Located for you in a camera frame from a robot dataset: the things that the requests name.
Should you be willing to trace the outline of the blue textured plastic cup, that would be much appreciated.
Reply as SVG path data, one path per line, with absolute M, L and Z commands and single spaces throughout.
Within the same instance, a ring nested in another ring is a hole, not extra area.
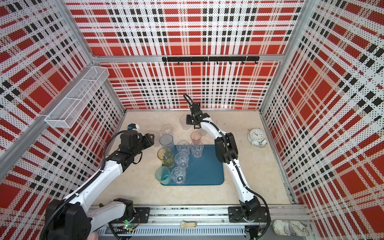
M 164 134 L 160 137 L 159 142 L 162 147 L 168 147 L 173 152 L 175 151 L 175 144 L 174 144 L 174 138 L 170 134 Z

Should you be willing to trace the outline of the green textured plastic cup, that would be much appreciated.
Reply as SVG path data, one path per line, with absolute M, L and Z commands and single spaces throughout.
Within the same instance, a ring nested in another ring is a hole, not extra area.
M 165 166 L 159 167 L 155 172 L 155 178 L 162 185 L 169 185 L 172 182 L 170 169 Z

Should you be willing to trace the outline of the pink plastic cup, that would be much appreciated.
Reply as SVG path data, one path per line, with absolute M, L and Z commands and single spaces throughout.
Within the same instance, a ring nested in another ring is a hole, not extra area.
M 198 131 L 194 131 L 191 133 L 190 137 L 191 137 L 191 140 L 193 141 L 193 143 L 197 143 L 197 142 L 201 141 L 202 134 Z

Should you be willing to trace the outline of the clear faceted cup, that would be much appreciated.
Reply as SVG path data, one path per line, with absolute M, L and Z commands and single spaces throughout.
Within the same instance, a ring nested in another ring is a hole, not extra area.
M 186 152 L 180 152 L 175 155 L 175 163 L 178 167 L 187 169 L 189 166 L 189 155 Z
M 177 143 L 176 147 L 179 153 L 190 154 L 190 143 L 188 141 L 180 141 Z

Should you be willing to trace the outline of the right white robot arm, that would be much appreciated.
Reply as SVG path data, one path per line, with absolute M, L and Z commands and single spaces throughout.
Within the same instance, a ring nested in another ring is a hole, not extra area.
M 251 190 L 238 160 L 238 148 L 232 133 L 221 130 L 207 113 L 203 113 L 199 103 L 188 102 L 191 113 L 186 116 L 186 123 L 205 130 L 215 140 L 215 152 L 219 162 L 229 170 L 238 192 L 241 213 L 246 221 L 254 221 L 260 216 L 271 223 L 267 202 L 258 193 Z

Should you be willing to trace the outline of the clear cup row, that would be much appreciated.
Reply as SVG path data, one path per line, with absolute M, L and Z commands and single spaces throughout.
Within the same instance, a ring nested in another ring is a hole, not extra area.
M 172 181 L 177 185 L 182 185 L 187 179 L 187 171 L 182 167 L 175 167 L 171 171 Z

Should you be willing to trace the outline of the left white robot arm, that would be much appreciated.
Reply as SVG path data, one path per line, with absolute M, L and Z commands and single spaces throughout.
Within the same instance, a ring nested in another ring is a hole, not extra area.
M 90 209 L 104 189 L 135 164 L 135 157 L 155 143 L 153 134 L 142 135 L 135 124 L 117 135 L 121 138 L 119 148 L 109 156 L 103 156 L 104 163 L 100 169 L 63 200 L 53 200 L 48 204 L 41 240 L 86 240 L 106 224 L 117 219 L 131 221 L 138 216 L 133 201 L 122 198 L 97 210 Z

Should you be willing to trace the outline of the yellow plastic cup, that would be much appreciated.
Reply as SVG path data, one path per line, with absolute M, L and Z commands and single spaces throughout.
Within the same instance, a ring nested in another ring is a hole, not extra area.
M 169 147 L 162 147 L 157 153 L 158 159 L 162 162 L 163 166 L 171 169 L 175 165 L 173 151 Z

